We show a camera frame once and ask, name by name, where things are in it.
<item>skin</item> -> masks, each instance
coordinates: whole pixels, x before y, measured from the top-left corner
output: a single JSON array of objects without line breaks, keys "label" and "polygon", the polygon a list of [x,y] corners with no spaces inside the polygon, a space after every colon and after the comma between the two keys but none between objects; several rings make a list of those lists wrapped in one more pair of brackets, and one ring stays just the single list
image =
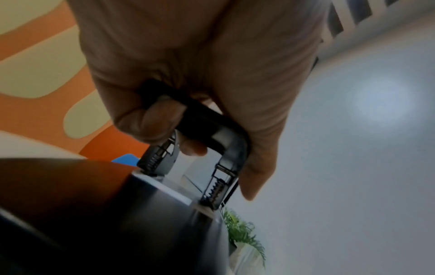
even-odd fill
[{"label": "skin", "polygon": [[[328,1],[70,0],[94,83],[114,125],[149,144],[166,140],[185,107],[148,110],[136,90],[156,78],[216,102],[249,134],[239,178],[252,200],[274,173],[278,142],[311,65]],[[207,148],[182,138],[182,152]]]}]

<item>metal clamp jaw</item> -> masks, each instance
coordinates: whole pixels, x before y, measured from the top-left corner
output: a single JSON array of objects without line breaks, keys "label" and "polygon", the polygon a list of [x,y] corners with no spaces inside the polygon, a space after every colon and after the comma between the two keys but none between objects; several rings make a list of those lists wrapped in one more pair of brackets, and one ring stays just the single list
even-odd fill
[{"label": "metal clamp jaw", "polygon": [[[162,95],[183,103],[187,110],[176,129],[186,137],[199,140],[222,155],[201,198],[201,204],[213,210],[218,209],[229,188],[237,181],[248,157],[250,147],[247,133],[228,117],[218,114],[182,91],[177,91],[160,81],[146,81],[139,89],[139,94],[145,109]],[[171,145],[174,146],[173,153],[168,153],[167,149]],[[151,146],[138,166],[149,175],[167,174],[178,156],[177,145],[176,135],[173,135],[163,145]]]}]

